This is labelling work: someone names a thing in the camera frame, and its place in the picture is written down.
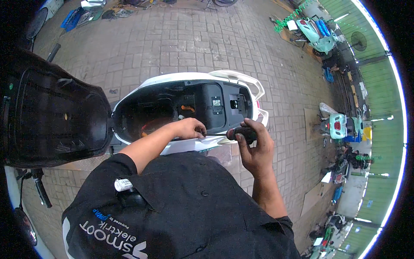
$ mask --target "green spring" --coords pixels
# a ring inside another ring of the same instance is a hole
[[[293,14],[286,17],[283,21],[276,20],[277,25],[274,27],[274,31],[281,32],[283,30],[283,27],[287,26],[287,22],[294,20],[295,17],[305,20],[305,17],[299,18],[299,12],[301,12],[303,9],[306,9],[305,4],[306,6],[309,6],[309,4],[313,4],[313,2],[315,2],[315,0],[305,0],[303,4],[298,6],[298,9],[293,11]]]

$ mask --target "scooter seat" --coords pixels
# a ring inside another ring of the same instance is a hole
[[[319,38],[320,39],[322,39],[323,38],[323,35],[321,34],[321,32],[319,31],[319,29],[318,29],[318,27],[317,27],[317,25],[316,25],[316,23],[315,23],[315,21],[314,20],[312,20],[312,19],[309,19],[309,23],[313,26],[313,28],[316,30],[316,32],[318,33],[318,35],[319,35]]]

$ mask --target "black shirt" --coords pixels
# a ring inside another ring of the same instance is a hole
[[[118,193],[119,177],[139,195]],[[69,258],[300,257],[289,218],[270,217],[197,152],[160,156],[142,175],[128,156],[112,156],[85,180],[62,223]]]

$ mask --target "screwdriver handle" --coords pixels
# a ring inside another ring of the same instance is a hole
[[[236,140],[237,133],[240,133],[244,136],[248,145],[253,143],[253,141],[257,140],[256,132],[251,127],[237,127],[229,129],[227,131],[226,137],[229,140]]]

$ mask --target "red tail light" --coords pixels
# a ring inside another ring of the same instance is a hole
[[[339,121],[335,122],[334,127],[339,131],[341,129],[341,123]]]

